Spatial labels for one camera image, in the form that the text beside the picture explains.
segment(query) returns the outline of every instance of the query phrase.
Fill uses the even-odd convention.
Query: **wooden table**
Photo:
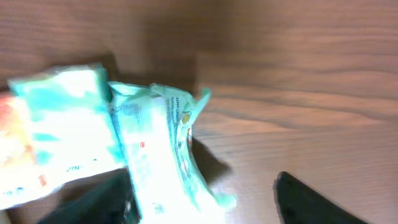
[[[233,170],[213,183],[238,194],[228,223],[279,223],[281,170],[396,223],[397,1],[0,0],[2,77],[94,60],[213,90],[195,136]]]

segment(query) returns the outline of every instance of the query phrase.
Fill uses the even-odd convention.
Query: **green and white packet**
[[[141,223],[220,223],[236,197],[213,195],[191,152],[192,124],[210,99],[186,91],[109,83]]]

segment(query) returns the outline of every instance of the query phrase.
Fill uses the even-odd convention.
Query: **blurry black object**
[[[64,203],[38,224],[133,224],[138,212],[130,178],[119,173],[82,198]]]
[[[285,224],[366,224],[287,172],[279,173],[275,197]]]

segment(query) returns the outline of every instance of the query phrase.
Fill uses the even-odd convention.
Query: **teal packet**
[[[63,184],[124,167],[107,81],[100,64],[9,80],[29,109],[32,145],[47,179]]]
[[[210,99],[176,88],[109,83],[141,223],[219,223],[236,197],[214,195],[191,152],[192,124]]]

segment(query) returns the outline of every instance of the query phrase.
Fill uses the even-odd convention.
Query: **dark object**
[[[279,173],[275,197],[285,224],[366,224],[287,172]]]
[[[38,224],[133,224],[138,212],[129,175],[119,173],[82,198],[64,203]]]

